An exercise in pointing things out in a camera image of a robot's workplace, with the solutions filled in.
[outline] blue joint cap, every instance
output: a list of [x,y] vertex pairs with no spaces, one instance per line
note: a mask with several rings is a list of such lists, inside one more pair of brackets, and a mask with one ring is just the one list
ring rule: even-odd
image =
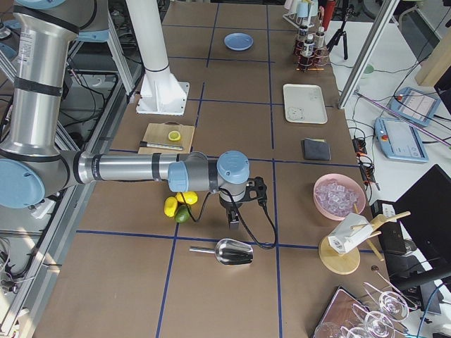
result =
[[78,33],[77,41],[82,42],[106,42],[110,36],[110,30],[97,30]]
[[39,176],[25,164],[0,158],[0,205],[26,208],[38,204],[45,195]]
[[18,4],[33,9],[50,9],[57,7],[66,0],[16,0]]
[[249,160],[236,150],[219,156],[216,164],[219,175],[229,183],[242,184],[249,179]]
[[168,183],[172,192],[188,191],[189,179],[185,163],[174,162],[169,165]]

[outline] wooden stick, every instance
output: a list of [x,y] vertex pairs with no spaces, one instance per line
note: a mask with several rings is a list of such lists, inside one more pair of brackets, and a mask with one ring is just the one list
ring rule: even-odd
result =
[[380,260],[381,262],[383,262],[385,259],[384,259],[384,257],[382,257],[382,255],[381,255],[381,253],[378,251],[378,249],[374,246],[373,242],[372,242],[370,239],[367,239],[365,242],[369,245],[369,247],[371,248],[371,250],[373,250],[373,252],[374,252],[374,254],[376,255],[376,257],[379,258],[379,260]]
[[360,229],[362,229],[365,225],[366,225],[366,223],[365,223],[365,224],[353,225],[353,226],[351,226],[351,230],[360,230]]
[[372,237],[376,237],[376,236],[378,236],[378,235],[380,235],[380,234],[382,234],[381,231],[375,231],[375,232],[373,232],[372,234],[370,234],[369,237],[368,237],[367,239],[370,239],[370,238],[372,238]]
[[408,215],[410,215],[410,211],[405,211],[404,213],[398,213],[397,215],[394,215],[391,217],[386,217],[385,215],[377,215],[375,218],[373,218],[371,220],[370,224],[373,227],[373,230],[377,230],[386,222],[392,222],[394,220],[397,220],[398,218],[403,218]]

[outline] blue tape line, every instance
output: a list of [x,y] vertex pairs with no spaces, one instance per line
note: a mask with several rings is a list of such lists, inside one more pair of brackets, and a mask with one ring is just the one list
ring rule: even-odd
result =
[[[167,26],[167,27],[191,27],[191,28],[214,28],[213,26],[190,26],[190,25],[162,25]],[[292,30],[282,30],[282,29],[277,29],[277,28],[271,28],[271,29],[265,29],[265,28],[243,28],[243,27],[221,27],[218,26],[216,28],[222,29],[222,30],[263,30],[263,31],[274,31],[274,32],[296,32],[296,29],[293,28]]]
[[[110,149],[109,151],[117,151],[123,153],[133,153],[137,154],[136,150],[127,150],[127,149]],[[219,158],[218,156],[210,156],[206,155],[208,158]],[[295,161],[295,160],[276,160],[269,158],[249,158],[251,161],[260,161],[260,162],[275,162],[275,163],[294,163],[294,164],[307,164],[307,165],[325,165],[329,167],[345,167],[345,168],[358,168],[358,164],[341,164],[341,163],[319,163],[319,162],[306,162],[306,161]]]
[[218,6],[216,7],[216,14],[214,16],[214,24],[213,24],[213,32],[211,33],[209,56],[208,56],[208,59],[206,60],[206,67],[207,68],[209,67],[209,63],[210,63],[211,47],[213,46],[214,30],[216,28],[216,21],[218,20],[218,13],[219,13],[219,6],[220,5],[221,4],[218,4]]
[[[199,101],[199,99],[188,99],[188,101]],[[265,105],[265,106],[269,106],[270,103],[268,102],[252,102],[252,101],[229,101],[229,100],[215,100],[215,99],[203,99],[202,101],[205,102],[221,102],[221,103],[225,103],[225,104],[260,104],[260,105]]]
[[161,300],[160,316],[158,318],[158,325],[156,326],[155,338],[160,337],[161,323],[163,322],[164,306],[166,305],[166,295],[168,294],[169,278],[171,277],[172,262],[174,260],[175,243],[177,243],[177,233],[178,233],[178,223],[175,226],[174,240],[172,242],[171,249],[171,257],[169,258],[168,272],[166,273],[166,282],[164,283],[163,298]]
[[239,62],[260,62],[267,63],[268,61],[263,60],[247,60],[247,59],[237,59],[237,58],[198,58],[194,56],[168,56],[168,58],[179,58],[179,59],[187,59],[187,60],[208,60],[208,61],[239,61]]
[[205,90],[205,82],[202,83],[202,90],[200,92],[199,106],[197,107],[196,123],[194,124],[195,127],[197,127],[199,124],[200,108],[202,107],[202,98],[204,97],[204,90]]
[[[276,179],[276,163],[272,159],[273,169],[273,198],[274,198],[274,225],[277,233],[279,233],[278,214],[277,214],[277,179]],[[278,301],[278,317],[279,317],[279,338],[283,338],[283,316],[282,316],[282,285],[280,278],[280,250],[279,241],[276,243],[276,273],[277,273],[277,301]]]
[[168,236],[164,234],[140,234],[137,232],[118,232],[118,231],[101,231],[101,230],[77,230],[78,234],[107,234],[113,236],[125,236],[125,237],[149,237],[159,239],[174,239],[174,236]]
[[[275,191],[276,190],[276,181],[274,181],[273,186],[274,186],[274,191]],[[276,193],[274,193],[275,208],[276,208],[276,205],[277,205]],[[277,211],[275,212],[275,214],[276,214],[276,216],[275,216],[274,224],[276,225],[276,229],[278,229]],[[142,234],[139,232],[119,232],[119,231],[103,231],[103,230],[77,230],[77,233],[78,234],[103,234],[103,235],[107,235],[107,236],[123,236],[123,237],[144,237],[144,238],[156,238],[156,239],[179,239],[182,241],[212,242],[212,243],[216,243],[220,240],[220,239],[214,239],[214,238],[179,237],[179,236],[174,237],[174,236],[169,236],[169,235],[164,235],[164,234]],[[246,241],[244,243],[247,243],[249,245],[257,245],[257,243],[255,243],[255,242]],[[318,249],[317,246],[312,246],[312,245],[278,244],[278,246],[280,246],[282,248],[292,248],[292,249]],[[373,253],[372,250],[368,250],[368,249],[362,249],[359,251],[362,253],[365,253],[365,254]]]
[[271,52],[269,49],[269,14],[266,5],[266,38],[268,40],[268,82],[269,82],[269,112],[271,117],[271,148],[274,150],[274,119],[273,119],[273,86],[271,84]]
[[281,248],[318,250],[315,245],[279,244]]

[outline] lemon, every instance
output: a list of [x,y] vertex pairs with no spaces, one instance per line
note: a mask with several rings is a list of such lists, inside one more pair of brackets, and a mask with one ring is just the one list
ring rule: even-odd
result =
[[169,141],[180,141],[180,139],[182,138],[182,135],[180,135],[180,133],[177,130],[172,130],[171,132],[169,132],[168,134],[168,138]]
[[174,217],[177,207],[178,207],[177,199],[173,196],[168,197],[164,201],[164,214],[168,217]]
[[175,197],[180,203],[186,203],[189,205],[197,203],[198,200],[197,194],[195,192],[183,192],[183,196],[182,193],[178,192]]

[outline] white pole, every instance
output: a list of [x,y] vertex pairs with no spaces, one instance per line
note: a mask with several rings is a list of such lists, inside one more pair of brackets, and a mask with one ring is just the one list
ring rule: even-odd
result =
[[127,7],[146,68],[138,113],[182,115],[189,84],[171,74],[156,0],[127,0]]

